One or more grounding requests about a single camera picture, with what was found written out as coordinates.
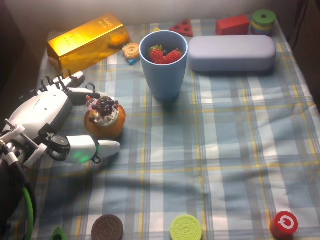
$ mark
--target lavender case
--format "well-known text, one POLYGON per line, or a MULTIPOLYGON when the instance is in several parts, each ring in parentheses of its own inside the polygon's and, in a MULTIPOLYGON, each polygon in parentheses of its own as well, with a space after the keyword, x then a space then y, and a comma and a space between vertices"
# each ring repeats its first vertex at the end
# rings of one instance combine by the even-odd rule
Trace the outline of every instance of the lavender case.
POLYGON ((272 38, 264 35, 197 36, 189 42, 187 59, 199 72, 266 71, 276 52, 272 38))

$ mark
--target green cable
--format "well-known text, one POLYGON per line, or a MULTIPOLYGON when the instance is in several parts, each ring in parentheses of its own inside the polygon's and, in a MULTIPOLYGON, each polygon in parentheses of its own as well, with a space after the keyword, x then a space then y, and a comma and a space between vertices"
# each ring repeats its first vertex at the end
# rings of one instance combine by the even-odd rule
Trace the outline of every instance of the green cable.
POLYGON ((30 240, 32 236, 32 232, 34 231, 34 210, 32 207, 31 197, 29 191, 26 187, 23 189, 24 201, 28 212, 28 229, 26 232, 25 240, 30 240))

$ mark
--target red rectangular block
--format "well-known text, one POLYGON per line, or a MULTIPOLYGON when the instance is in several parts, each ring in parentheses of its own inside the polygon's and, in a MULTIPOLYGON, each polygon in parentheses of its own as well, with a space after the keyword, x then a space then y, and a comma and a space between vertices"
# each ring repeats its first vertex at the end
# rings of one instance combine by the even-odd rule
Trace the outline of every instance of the red rectangular block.
POLYGON ((217 35, 247 35, 250 21, 246 15, 233 16, 216 21, 217 35))

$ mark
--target red strawberry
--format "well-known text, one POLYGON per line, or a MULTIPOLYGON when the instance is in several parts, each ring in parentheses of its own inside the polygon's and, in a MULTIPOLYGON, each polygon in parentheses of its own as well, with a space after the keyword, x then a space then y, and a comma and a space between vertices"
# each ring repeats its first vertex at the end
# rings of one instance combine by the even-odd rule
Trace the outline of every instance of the red strawberry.
POLYGON ((162 64, 172 64, 178 61, 180 58, 182 58, 182 53, 176 49, 168 53, 165 57, 163 57, 162 64))
POLYGON ((149 56, 152 63, 161 64, 161 61, 164 58, 162 46, 156 45, 149 48, 149 56))

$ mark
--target table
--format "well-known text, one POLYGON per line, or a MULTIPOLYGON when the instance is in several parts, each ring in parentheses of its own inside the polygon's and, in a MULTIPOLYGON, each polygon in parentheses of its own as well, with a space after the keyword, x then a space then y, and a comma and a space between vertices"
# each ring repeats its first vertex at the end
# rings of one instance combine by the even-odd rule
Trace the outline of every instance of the table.
MULTIPOLYGON (((214 19, 191 23, 195 37, 215 32, 214 19)), ((127 29, 140 42, 173 24, 127 29)), ((319 239, 319 113, 278 23, 273 39, 273 72, 199 75, 187 67, 178 100, 164 106, 141 63, 129 66, 121 52, 84 70, 86 83, 125 108, 121 150, 99 165, 35 164, 34 239, 49 239, 61 226, 69 240, 89 240, 95 220, 114 214, 124 240, 168 240, 173 219, 190 214, 204 240, 267 240, 280 211, 297 217, 298 239, 319 239)), ((55 75, 46 55, 45 75, 55 75)), ((60 135, 88 134, 85 112, 74 107, 60 135)), ((22 211, 13 217, 18 223, 22 211)), ((15 230, 22 236, 25 227, 15 230)))

